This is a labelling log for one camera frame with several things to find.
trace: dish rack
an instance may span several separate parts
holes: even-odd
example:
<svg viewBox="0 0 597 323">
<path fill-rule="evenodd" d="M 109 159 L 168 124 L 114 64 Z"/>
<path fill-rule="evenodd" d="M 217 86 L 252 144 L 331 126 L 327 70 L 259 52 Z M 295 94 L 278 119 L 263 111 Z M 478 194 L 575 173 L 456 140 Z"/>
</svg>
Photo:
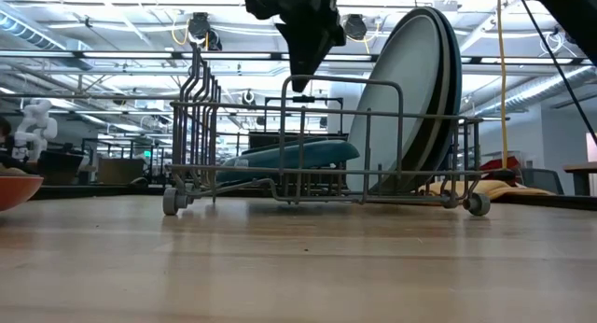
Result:
<svg viewBox="0 0 597 323">
<path fill-rule="evenodd" d="M 216 139 L 224 133 L 217 132 L 217 112 L 218 110 L 246 109 L 246 105 L 222 103 L 222 89 L 218 85 L 217 79 L 212 75 L 209 65 L 201 58 L 201 53 L 196 45 L 192 45 L 193 58 L 189 70 L 189 78 L 182 85 L 180 90 L 180 99 L 171 102 L 174 109 L 174 140 L 173 140 L 173 164 L 167 167 L 172 171 L 174 187 L 168 188 L 163 196 L 163 212 L 166 215 L 176 215 L 179 209 L 187 208 L 194 200 L 203 197 L 211 197 L 215 203 L 218 194 L 230 193 L 235 190 L 247 188 L 262 188 L 269 190 L 271 197 L 279 202 L 288 204 L 299 204 L 301 202 L 352 202 L 352 203 L 384 203 L 384 204 L 440 204 L 446 208 L 455 208 L 460 203 L 471 214 L 483 216 L 489 212 L 489 198 L 483 194 L 473 192 L 478 185 L 483 172 L 480 171 L 479 154 L 479 123 L 482 119 L 459 117 L 451 115 L 427 115 L 427 114 L 407 114 L 402 112 L 403 96 L 400 86 L 391 81 L 381 81 L 374 79 L 350 78 L 350 77 L 329 77 L 329 76 L 290 76 L 284 81 L 282 87 L 282 100 L 280 106 L 259 106 L 252 105 L 251 109 L 269 110 L 280 112 L 280 132 L 279 149 L 280 160 L 277 168 L 249 167 L 246 163 L 239 161 L 238 166 L 223 166 L 216 162 Z M 323 80 L 349 83 L 365 83 L 371 85 L 389 86 L 396 90 L 398 98 L 398 113 L 367 111 L 327 109 L 327 108 L 307 108 L 307 107 L 287 107 L 286 93 L 287 86 L 292 80 Z M 193 94 L 198 83 L 201 86 Z M 284 168 L 285 161 L 285 117 L 288 113 L 300 114 L 300 130 L 298 133 L 298 168 Z M 304 140 L 305 140 L 305 117 L 307 113 L 319 114 L 342 114 L 362 115 L 367 119 L 367 136 L 365 154 L 365 165 L 362 170 L 346 170 L 342 165 L 335 168 L 303 168 L 304 163 Z M 458 154 L 459 126 L 464 127 L 464 148 L 474 149 L 472 158 L 464 157 L 465 168 L 472 167 L 474 170 L 457 170 L 457 157 L 452 156 L 450 166 L 454 169 L 437 171 L 406 171 L 402 170 L 402 149 L 396 150 L 396 169 L 392 171 L 382 170 L 379 164 L 377 168 L 370 168 L 370 126 L 373 117 L 393 117 L 397 119 L 398 144 L 401 145 L 401 135 L 403 119 L 442 119 L 451 121 L 452 142 L 450 153 Z M 469 126 L 472 126 L 473 145 L 469 146 Z M 253 179 L 239 183 L 217 184 L 215 180 L 216 172 L 252 172 L 269 173 L 270 177 Z M 330 175 L 338 178 L 335 189 L 319 190 L 311 189 L 309 177 L 312 175 Z M 385 191 L 373 192 L 367 189 L 363 191 L 349 191 L 344 188 L 342 176 L 359 175 L 363 177 L 364 187 L 369 186 L 369 179 L 377 176 L 381 182 L 382 176 L 395 176 L 399 181 L 402 176 L 422 176 L 424 183 L 421 188 L 413 191 Z M 440 195 L 433 195 L 430 191 L 430 177 L 442 180 Z M 457 182 L 463 181 L 464 191 L 459 194 L 457 191 Z"/>
</svg>

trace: plate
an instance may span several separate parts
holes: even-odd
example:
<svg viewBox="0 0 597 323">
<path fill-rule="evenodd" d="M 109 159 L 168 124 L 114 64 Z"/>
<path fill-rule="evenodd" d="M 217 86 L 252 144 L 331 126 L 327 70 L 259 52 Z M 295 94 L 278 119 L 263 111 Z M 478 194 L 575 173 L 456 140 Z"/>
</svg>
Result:
<svg viewBox="0 0 597 323">
<path fill-rule="evenodd" d="M 441 58 L 439 63 L 439 74 L 437 76 L 436 87 L 434 88 L 433 98 L 431 104 L 427 109 L 427 114 L 443 115 L 446 111 L 446 104 L 450 91 L 451 80 L 451 51 L 448 32 L 445 28 L 442 19 L 437 12 L 430 8 L 424 7 L 437 24 L 437 32 L 441 38 Z M 409 150 L 404 154 L 402 164 L 403 170 L 420 171 L 426 164 L 429 157 L 435 158 L 432 153 L 438 136 L 444 134 L 441 131 L 443 120 L 441 119 L 424 119 L 421 128 L 417 133 L 414 142 Z M 383 184 L 383 191 L 408 191 L 418 187 L 416 182 L 426 181 L 428 177 L 424 176 L 406 176 L 403 175 L 399 182 L 395 182 L 395 176 L 389 176 Z"/>
<path fill-rule="evenodd" d="M 445 114 L 458 115 L 460 112 L 460 104 L 462 100 L 462 85 L 463 85 L 463 70 L 462 60 L 460 58 L 460 48 L 458 46 L 458 39 L 451 27 L 450 21 L 440 11 L 434 11 L 441 18 L 446 31 L 448 32 L 448 40 L 450 44 L 450 58 L 451 58 L 451 79 L 450 91 L 448 93 L 448 102 L 446 104 Z M 431 151 L 431 156 L 423 165 L 422 170 L 436 171 L 441 163 L 446 158 L 448 150 L 454 135 L 454 129 L 451 128 L 448 120 L 443 120 L 441 123 L 440 133 L 437 136 L 437 141 Z"/>
<path fill-rule="evenodd" d="M 371 79 L 390 80 L 400 85 L 405 113 L 424 114 L 432 102 L 440 74 L 442 48 L 437 28 L 434 15 L 428 8 L 412 10 L 392 32 L 371 73 Z M 396 91 L 386 86 L 367 85 L 357 110 L 367 111 L 368 108 L 397 113 Z M 403 154 L 407 154 L 422 122 L 421 119 L 403 120 Z M 361 157 L 348 161 L 348 170 L 363 170 L 365 167 L 366 127 L 365 116 L 354 118 L 348 142 L 358 149 Z M 398 147 L 397 119 L 373 117 L 370 129 L 370 168 L 377 169 L 379 163 L 383 170 L 393 170 L 396 168 Z M 378 177 L 370 176 L 368 187 L 363 186 L 362 176 L 348 175 L 346 183 L 350 190 L 362 191 L 373 188 L 378 183 Z"/>
</svg>

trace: wooden table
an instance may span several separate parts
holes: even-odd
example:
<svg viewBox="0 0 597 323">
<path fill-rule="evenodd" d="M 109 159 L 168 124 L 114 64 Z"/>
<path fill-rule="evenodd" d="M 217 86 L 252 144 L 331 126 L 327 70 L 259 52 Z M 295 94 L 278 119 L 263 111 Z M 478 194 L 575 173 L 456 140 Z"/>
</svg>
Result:
<svg viewBox="0 0 597 323">
<path fill-rule="evenodd" d="M 0 213 L 2 322 L 594 323 L 597 213 L 161 197 Z"/>
<path fill-rule="evenodd" d="M 597 174 L 597 161 L 563 167 L 566 173 L 572 174 L 575 182 L 576 196 L 590 196 L 589 174 Z"/>
</svg>

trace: chair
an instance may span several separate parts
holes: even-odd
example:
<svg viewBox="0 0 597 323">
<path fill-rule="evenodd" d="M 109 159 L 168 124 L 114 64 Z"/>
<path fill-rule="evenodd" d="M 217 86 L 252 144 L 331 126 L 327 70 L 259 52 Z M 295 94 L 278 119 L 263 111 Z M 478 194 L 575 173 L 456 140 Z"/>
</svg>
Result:
<svg viewBox="0 0 597 323">
<path fill-rule="evenodd" d="M 542 189 L 563 195 L 562 183 L 558 173 L 548 169 L 520 168 L 519 183 L 528 188 Z"/>
</svg>

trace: black cable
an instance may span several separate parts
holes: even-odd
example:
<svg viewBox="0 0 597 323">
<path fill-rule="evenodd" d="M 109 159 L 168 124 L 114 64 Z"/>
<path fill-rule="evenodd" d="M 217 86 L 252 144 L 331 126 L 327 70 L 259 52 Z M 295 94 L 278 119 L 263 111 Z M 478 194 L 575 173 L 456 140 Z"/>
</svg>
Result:
<svg viewBox="0 0 597 323">
<path fill-rule="evenodd" d="M 541 41 L 543 41 L 543 44 L 547 48 L 547 50 L 549 52 L 549 56 L 551 56 L 551 59 L 553 60 L 554 65 L 558 69 L 558 73 L 562 77 L 563 83 L 566 86 L 566 89 L 568 90 L 568 92 L 570 93 L 570 97 L 572 97 L 572 100 L 575 102 L 576 109 L 578 109 L 578 114 L 580 114 L 580 117 L 585 122 L 585 125 L 587 126 L 587 129 L 589 130 L 590 136 L 593 138 L 593 142 L 595 143 L 595 146 L 597 146 L 597 134 L 595 134 L 595 131 L 593 130 L 592 126 L 590 125 L 589 119 L 587 118 L 587 115 L 585 115 L 585 111 L 580 106 L 580 103 L 578 102 L 578 99 L 576 98 L 575 92 L 572 90 L 572 87 L 570 86 L 570 83 L 568 82 L 566 75 L 563 73 L 562 68 L 560 67 L 560 64 L 558 63 L 558 60 L 556 59 L 556 55 L 553 53 L 553 51 L 551 51 L 551 48 L 548 45 L 548 41 L 545 39 L 545 37 L 543 37 L 543 33 L 541 32 L 541 29 L 539 29 L 539 25 L 535 21 L 535 17 L 531 13 L 531 9 L 529 9 L 529 6 L 527 6 L 526 1 L 524 1 L 524 0 L 521 0 L 521 1 L 522 1 L 522 5 L 526 9 L 526 12 L 529 14 L 529 17 L 531 18 L 531 22 L 533 23 L 533 26 L 535 27 L 536 31 L 539 33 L 539 37 L 541 38 Z"/>
</svg>

